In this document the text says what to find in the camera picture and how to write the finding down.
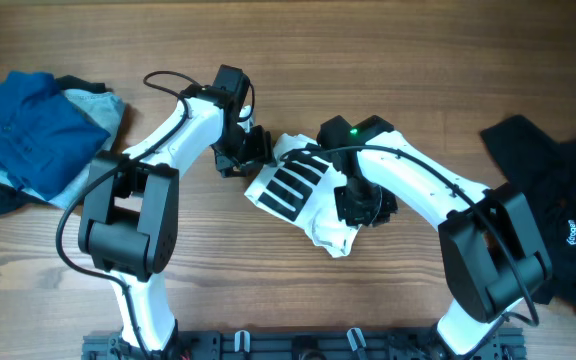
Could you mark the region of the black folded garment left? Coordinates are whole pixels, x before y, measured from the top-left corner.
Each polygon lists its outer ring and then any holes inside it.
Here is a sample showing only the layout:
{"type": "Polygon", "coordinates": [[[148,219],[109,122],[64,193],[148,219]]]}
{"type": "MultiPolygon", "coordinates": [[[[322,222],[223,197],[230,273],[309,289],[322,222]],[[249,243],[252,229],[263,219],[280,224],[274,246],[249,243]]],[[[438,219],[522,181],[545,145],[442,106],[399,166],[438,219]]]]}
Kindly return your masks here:
{"type": "MultiPolygon", "coordinates": [[[[74,75],[61,76],[56,78],[55,81],[61,93],[63,90],[69,89],[81,89],[94,94],[112,92],[103,82],[90,82],[74,75]]],[[[0,216],[14,212],[29,204],[51,205],[30,188],[16,189],[13,185],[12,187],[7,187],[0,184],[0,216]]]]}

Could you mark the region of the black garment with logo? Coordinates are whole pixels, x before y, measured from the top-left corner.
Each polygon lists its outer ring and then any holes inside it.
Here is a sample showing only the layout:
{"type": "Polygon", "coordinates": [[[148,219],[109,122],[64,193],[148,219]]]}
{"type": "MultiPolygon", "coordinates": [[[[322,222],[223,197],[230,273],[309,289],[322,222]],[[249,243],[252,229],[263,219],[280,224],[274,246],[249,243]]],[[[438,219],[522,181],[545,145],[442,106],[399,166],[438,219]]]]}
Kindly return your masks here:
{"type": "Polygon", "coordinates": [[[508,182],[525,195],[552,262],[552,278],[533,301],[559,298],[576,308],[576,139],[557,142],[522,115],[480,136],[508,182]]]}

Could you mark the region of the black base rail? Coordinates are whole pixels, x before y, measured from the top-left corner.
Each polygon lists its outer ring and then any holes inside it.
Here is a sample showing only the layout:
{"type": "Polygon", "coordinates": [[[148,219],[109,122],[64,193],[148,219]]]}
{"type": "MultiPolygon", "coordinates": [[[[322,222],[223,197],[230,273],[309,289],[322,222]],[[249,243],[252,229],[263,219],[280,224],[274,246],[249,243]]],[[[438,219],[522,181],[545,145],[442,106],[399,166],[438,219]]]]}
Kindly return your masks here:
{"type": "MultiPolygon", "coordinates": [[[[84,337],[81,359],[150,359],[123,339],[121,333],[84,337]]],[[[180,331],[166,350],[152,359],[495,359],[525,360],[520,328],[502,327],[469,355],[453,355],[440,345],[430,328],[388,331],[236,333],[180,331]]]]}

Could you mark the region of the white t-shirt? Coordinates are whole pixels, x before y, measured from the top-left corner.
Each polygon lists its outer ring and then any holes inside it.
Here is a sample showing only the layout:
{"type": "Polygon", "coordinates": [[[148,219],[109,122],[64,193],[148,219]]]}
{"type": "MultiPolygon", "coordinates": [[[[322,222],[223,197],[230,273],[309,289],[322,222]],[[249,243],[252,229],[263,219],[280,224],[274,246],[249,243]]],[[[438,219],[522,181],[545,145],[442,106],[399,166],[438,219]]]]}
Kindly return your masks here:
{"type": "Polygon", "coordinates": [[[300,153],[289,162],[265,165],[245,191],[258,208],[304,231],[316,247],[333,258],[351,253],[359,232],[340,220],[334,189],[347,178],[332,163],[300,153]]]}

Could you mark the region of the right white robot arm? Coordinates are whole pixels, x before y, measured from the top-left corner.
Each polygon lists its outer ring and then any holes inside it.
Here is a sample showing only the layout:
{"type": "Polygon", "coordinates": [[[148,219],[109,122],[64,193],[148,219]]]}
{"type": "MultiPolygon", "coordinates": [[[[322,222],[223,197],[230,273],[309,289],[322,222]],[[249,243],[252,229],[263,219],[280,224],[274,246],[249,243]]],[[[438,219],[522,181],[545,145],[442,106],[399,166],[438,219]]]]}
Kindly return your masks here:
{"type": "Polygon", "coordinates": [[[318,143],[347,178],[336,188],[339,219],[378,226],[402,200],[437,231],[453,302],[419,349],[430,359],[520,359],[517,319],[539,323],[534,292],[553,265],[526,197],[510,184],[491,189],[412,147],[383,118],[357,125],[337,116],[318,143]]]}

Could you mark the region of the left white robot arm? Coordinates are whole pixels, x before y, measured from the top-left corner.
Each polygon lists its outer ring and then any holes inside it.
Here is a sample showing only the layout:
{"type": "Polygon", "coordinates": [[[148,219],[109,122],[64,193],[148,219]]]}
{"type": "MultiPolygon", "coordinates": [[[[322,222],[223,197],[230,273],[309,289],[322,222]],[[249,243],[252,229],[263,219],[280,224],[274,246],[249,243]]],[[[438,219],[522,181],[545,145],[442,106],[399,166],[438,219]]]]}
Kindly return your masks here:
{"type": "Polygon", "coordinates": [[[249,79],[191,84],[175,112],[123,154],[96,156],[78,197],[78,247],[91,277],[109,281],[123,326],[84,340],[85,359],[180,359],[183,344],[166,294],[163,270],[178,235],[179,181],[201,153],[214,152],[224,178],[244,177],[273,160],[270,135],[253,123],[249,79]]]}

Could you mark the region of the blue folded garment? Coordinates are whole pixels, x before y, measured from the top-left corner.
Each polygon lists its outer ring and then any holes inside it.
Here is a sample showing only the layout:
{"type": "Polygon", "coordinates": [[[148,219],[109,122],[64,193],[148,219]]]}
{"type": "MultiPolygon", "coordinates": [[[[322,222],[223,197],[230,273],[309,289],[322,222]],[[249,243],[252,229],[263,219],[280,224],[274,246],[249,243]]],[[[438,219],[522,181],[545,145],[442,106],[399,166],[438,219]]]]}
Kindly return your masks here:
{"type": "Polygon", "coordinates": [[[0,83],[0,169],[18,189],[54,198],[109,137],[73,106],[50,73],[12,71],[0,83]]]}

